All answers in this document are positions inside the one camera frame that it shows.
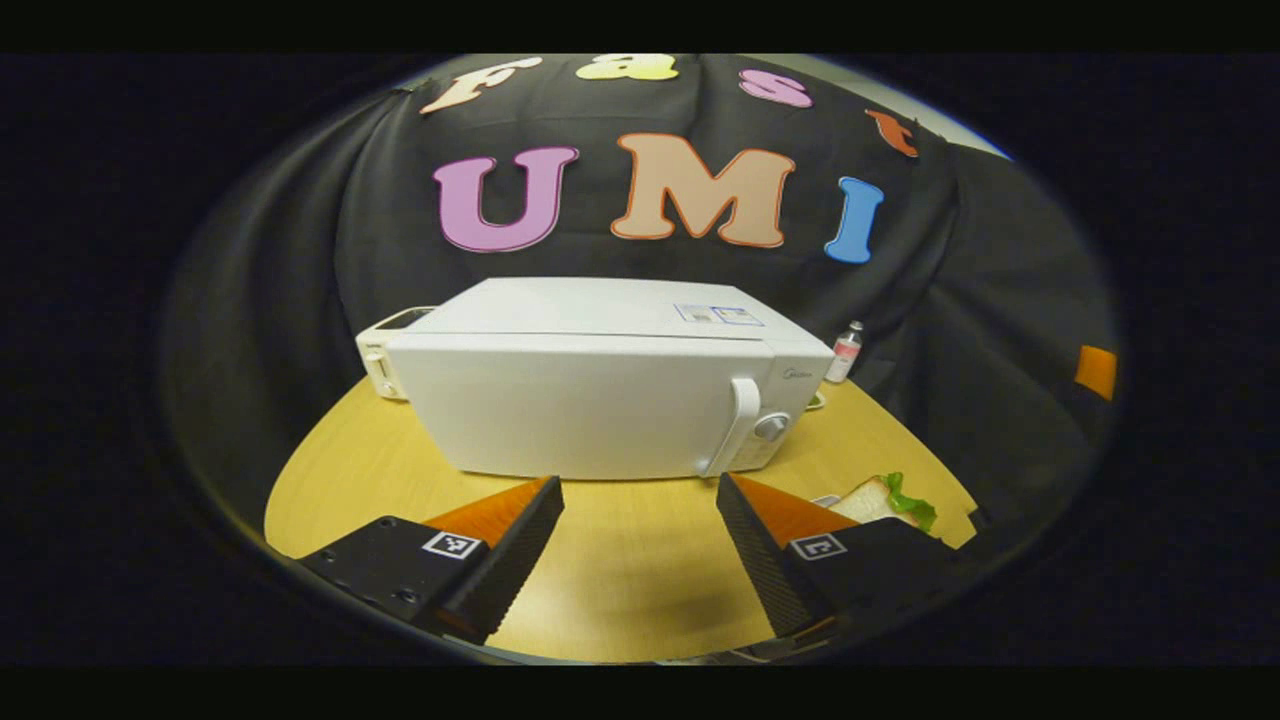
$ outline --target microwave door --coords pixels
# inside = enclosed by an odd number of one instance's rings
[[[718,478],[721,473],[728,470],[730,462],[737,456],[751,432],[755,419],[760,415],[760,388],[750,378],[733,378],[733,420],[728,432],[721,442],[716,455],[701,468],[699,475],[704,478]]]

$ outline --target small bottle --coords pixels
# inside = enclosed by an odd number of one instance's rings
[[[861,348],[863,324],[859,322],[849,323],[849,329],[836,338],[836,359],[831,361],[831,369],[827,370],[827,382],[845,382],[845,378],[849,377],[849,370],[854,366],[854,361],[858,360],[858,352],[861,351]]]

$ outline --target letter m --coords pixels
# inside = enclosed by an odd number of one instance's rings
[[[689,141],[675,135],[634,133],[618,138],[631,152],[631,196],[627,214],[613,222],[613,234],[630,240],[669,237],[676,225],[663,217],[669,195],[685,229],[694,237],[710,231],[727,206],[733,213],[719,237],[733,245],[782,245],[778,214],[782,184],[796,164],[785,155],[744,150],[712,177]]]

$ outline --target round table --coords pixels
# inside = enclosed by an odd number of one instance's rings
[[[763,470],[745,477],[805,500],[842,496],[872,475],[937,509],[931,534],[974,536],[959,480],[852,382],[824,383]],[[412,407],[362,379],[297,447],[268,501],[265,536],[302,557],[383,516],[426,520],[526,478],[461,473]],[[564,511],[488,647],[558,660],[694,657],[774,637],[716,509],[718,480],[563,480]]]

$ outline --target white appliance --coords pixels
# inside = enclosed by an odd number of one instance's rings
[[[488,279],[385,347],[457,469],[567,479],[763,468],[833,357],[737,288],[605,278]]]
[[[374,383],[374,392],[387,400],[404,400],[404,391],[401,389],[396,369],[392,368],[390,360],[387,357],[387,341],[431,310],[435,307],[429,305],[401,310],[390,318],[383,318],[356,336],[356,350],[360,351],[360,360],[365,364],[369,382]]]

